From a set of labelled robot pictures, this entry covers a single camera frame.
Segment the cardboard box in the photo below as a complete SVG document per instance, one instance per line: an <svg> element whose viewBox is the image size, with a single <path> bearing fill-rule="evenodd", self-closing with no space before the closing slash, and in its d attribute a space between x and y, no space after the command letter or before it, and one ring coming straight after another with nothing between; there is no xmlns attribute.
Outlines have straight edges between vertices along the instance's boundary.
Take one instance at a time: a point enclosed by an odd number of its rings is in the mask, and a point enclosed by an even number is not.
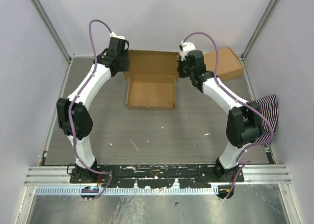
<svg viewBox="0 0 314 224"><path fill-rule="evenodd" d="M218 50L217 76L222 80L230 80L243 75L243 64L231 48ZM208 71L213 71L216 63L215 51L204 54L204 62Z"/></svg>
<svg viewBox="0 0 314 224"><path fill-rule="evenodd" d="M175 109L178 52L130 50L130 69L123 72L129 80L127 109Z"/></svg>

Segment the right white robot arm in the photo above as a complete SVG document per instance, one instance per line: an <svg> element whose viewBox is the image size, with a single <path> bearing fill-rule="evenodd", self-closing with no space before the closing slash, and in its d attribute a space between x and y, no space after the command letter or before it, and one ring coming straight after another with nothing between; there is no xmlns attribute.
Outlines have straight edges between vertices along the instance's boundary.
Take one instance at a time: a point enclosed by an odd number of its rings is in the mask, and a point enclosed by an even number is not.
<svg viewBox="0 0 314 224"><path fill-rule="evenodd" d="M202 51L181 51L178 56L180 78L188 77L200 92L212 98L227 114L227 145L217 158L214 174L227 182L237 171L245 146L256 142L263 133L259 104L246 102L230 91L214 72L208 71Z"/></svg>

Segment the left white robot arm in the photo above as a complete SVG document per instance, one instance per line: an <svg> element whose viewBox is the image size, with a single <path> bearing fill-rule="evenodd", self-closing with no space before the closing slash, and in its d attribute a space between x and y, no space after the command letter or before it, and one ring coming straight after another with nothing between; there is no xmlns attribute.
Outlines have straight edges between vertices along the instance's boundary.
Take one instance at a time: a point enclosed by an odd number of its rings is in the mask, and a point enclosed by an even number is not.
<svg viewBox="0 0 314 224"><path fill-rule="evenodd" d="M125 37L111 33L108 48L94 57L90 71L76 90L56 102L58 126L70 140L75 154L71 176L78 180L93 183L103 175L97 170L97 160L91 148L93 120L89 108L110 78L129 70L129 46Z"/></svg>

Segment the folded closed cardboard box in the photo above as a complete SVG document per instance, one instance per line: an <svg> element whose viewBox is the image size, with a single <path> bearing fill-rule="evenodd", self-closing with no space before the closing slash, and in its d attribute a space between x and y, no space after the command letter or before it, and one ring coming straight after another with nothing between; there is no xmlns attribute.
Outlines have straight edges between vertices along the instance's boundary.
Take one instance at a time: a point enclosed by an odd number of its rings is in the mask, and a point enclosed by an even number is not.
<svg viewBox="0 0 314 224"><path fill-rule="evenodd" d="M218 50L217 76L222 80L230 80L243 75L243 64L231 48ZM216 63L215 51L204 54L204 62L208 71L213 71Z"/></svg>

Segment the striped purple black cloth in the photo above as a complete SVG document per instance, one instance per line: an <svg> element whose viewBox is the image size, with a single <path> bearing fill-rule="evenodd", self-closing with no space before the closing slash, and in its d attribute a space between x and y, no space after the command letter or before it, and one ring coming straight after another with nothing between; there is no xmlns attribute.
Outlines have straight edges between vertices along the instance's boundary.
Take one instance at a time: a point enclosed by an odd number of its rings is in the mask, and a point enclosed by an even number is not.
<svg viewBox="0 0 314 224"><path fill-rule="evenodd" d="M244 98L249 103L256 102L260 105L261 114L268 120L270 123L273 132L275 133L276 127L278 125L278 102L275 94L264 96L257 100L251 100L249 98ZM266 125L264 121L262 121L263 126L263 135L257 140L257 143L261 143L265 148L269 147L272 143L272 139L270 140L270 129Z"/></svg>

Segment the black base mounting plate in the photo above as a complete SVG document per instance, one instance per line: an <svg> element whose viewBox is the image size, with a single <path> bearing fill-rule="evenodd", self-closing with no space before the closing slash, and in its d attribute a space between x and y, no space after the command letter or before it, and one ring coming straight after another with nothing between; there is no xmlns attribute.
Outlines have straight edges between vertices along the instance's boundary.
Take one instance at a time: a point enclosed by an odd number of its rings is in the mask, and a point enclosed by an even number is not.
<svg viewBox="0 0 314 224"><path fill-rule="evenodd" d="M131 164L98 165L96 174L77 165L67 174L70 183L97 183L109 188L170 188L176 182L180 188L210 188L216 182L243 182L243 174L237 175L239 166L230 170L220 170L209 164Z"/></svg>

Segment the small green circuit board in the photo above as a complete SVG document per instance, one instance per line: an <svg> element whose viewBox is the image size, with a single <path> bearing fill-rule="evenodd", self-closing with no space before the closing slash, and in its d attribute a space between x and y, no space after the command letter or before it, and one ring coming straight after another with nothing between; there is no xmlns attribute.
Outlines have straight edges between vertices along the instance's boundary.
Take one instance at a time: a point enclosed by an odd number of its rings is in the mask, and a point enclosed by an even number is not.
<svg viewBox="0 0 314 224"><path fill-rule="evenodd" d="M99 188L98 186L85 186L81 189L81 192L97 194L99 192Z"/></svg>

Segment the left aluminium corner post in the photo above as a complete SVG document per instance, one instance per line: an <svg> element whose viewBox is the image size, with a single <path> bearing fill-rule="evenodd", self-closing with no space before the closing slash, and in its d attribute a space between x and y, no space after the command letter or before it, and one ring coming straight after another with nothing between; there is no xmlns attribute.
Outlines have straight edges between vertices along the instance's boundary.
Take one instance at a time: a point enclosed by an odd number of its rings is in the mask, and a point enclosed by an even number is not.
<svg viewBox="0 0 314 224"><path fill-rule="evenodd" d="M59 50L61 51L61 53L63 54L65 59L68 62L70 62L72 60L72 57L67 52L60 36L58 35L55 27L53 26L52 21L49 18L48 14L46 13L41 1L40 0L30 0L30 1L32 2L35 10L37 11L39 17L42 20L42 22L44 23L44 25L48 29L48 32L50 33L50 35L51 35L52 39L54 40L54 42L56 43L56 45L58 46Z"/></svg>

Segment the aluminium corner post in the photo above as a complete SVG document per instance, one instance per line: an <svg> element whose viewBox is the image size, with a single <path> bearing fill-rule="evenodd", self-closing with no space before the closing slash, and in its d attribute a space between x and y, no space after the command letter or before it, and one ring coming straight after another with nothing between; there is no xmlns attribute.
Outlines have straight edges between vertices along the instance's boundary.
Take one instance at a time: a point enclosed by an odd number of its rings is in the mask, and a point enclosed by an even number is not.
<svg viewBox="0 0 314 224"><path fill-rule="evenodd" d="M257 38L259 37L259 35L261 34L261 32L263 31L265 25L267 24L270 16L272 15L274 9L276 8L277 4L279 3L280 0L270 0L269 3L266 6L266 9L264 10L253 34L251 35L251 38L248 42L248 44L246 45L243 54L241 55L241 59L244 61L248 54L250 53L253 45L255 44Z"/></svg>
<svg viewBox="0 0 314 224"><path fill-rule="evenodd" d="M67 52L60 36L58 35L55 27L53 26L52 21L49 18L48 14L46 13L41 1L40 0L30 0L30 1L32 2L35 10L37 11L39 17L42 20L42 22L44 23L44 25L48 29L48 32L50 33L50 35L51 35L52 39L54 40L54 42L56 43L56 45L58 46L59 50L61 51L61 53L63 54L65 59L68 62L70 62L72 60L72 57Z"/></svg>

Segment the right aluminium corner post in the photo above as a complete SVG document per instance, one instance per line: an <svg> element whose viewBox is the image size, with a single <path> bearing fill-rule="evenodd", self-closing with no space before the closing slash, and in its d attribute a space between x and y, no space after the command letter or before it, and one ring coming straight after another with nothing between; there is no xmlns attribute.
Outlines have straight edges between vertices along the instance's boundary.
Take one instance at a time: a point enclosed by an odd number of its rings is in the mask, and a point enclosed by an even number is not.
<svg viewBox="0 0 314 224"><path fill-rule="evenodd" d="M243 54L241 55L241 59L244 61L248 54L250 53L253 45L255 44L257 38L259 37L259 35L261 34L261 32L263 31L265 25L267 24L270 16L272 15L274 9L276 8L277 4L279 3L280 0L270 0L269 3L266 6L266 9L264 10L253 34L251 35L251 38L248 42L248 44L246 45Z"/></svg>

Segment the aluminium front rail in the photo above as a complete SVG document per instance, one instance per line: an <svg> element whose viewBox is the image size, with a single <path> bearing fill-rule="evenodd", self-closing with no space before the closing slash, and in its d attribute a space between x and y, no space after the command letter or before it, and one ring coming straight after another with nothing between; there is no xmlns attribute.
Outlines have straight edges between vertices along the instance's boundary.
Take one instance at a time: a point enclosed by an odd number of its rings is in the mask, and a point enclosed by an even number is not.
<svg viewBox="0 0 314 224"><path fill-rule="evenodd" d="M26 185L106 184L113 175L110 187L132 188L137 185L171 187L208 187L211 184L230 184L233 181L251 184L276 184L291 182L284 165L252 164L242 170L219 177L213 165L100 165L103 173L90 177L79 175L73 166L31 167L26 175Z"/></svg>

